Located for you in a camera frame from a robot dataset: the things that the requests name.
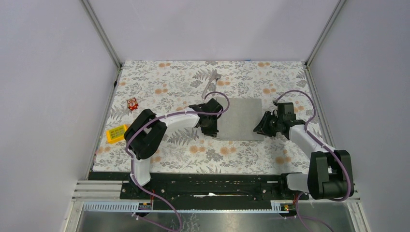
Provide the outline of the grey cloth napkin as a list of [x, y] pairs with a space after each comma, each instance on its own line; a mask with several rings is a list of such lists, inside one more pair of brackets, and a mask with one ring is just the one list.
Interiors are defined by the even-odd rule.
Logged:
[[262, 141], [253, 130], [263, 117], [262, 100], [230, 98], [229, 109], [217, 120], [217, 139], [223, 141]]

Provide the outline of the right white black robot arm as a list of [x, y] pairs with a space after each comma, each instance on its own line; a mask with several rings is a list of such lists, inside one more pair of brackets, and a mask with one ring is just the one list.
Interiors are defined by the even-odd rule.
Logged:
[[260, 135], [283, 135], [296, 144], [310, 159], [308, 173], [281, 174], [278, 195], [289, 199], [296, 192], [308, 193], [315, 200], [343, 201], [354, 194], [351, 157], [346, 150], [336, 150], [307, 129], [297, 119], [291, 102], [278, 103], [277, 108], [266, 111], [254, 128]]

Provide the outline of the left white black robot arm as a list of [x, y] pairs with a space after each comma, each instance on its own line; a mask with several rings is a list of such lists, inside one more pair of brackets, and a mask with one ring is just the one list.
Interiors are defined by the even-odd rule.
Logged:
[[166, 132], [200, 128], [207, 136], [215, 137], [219, 132], [218, 119], [230, 107], [230, 101], [227, 103], [224, 107], [217, 100], [210, 99], [163, 116], [157, 116], [150, 109], [143, 110], [124, 133], [125, 152], [131, 157], [132, 193], [139, 199], [149, 195], [150, 158], [158, 150]]

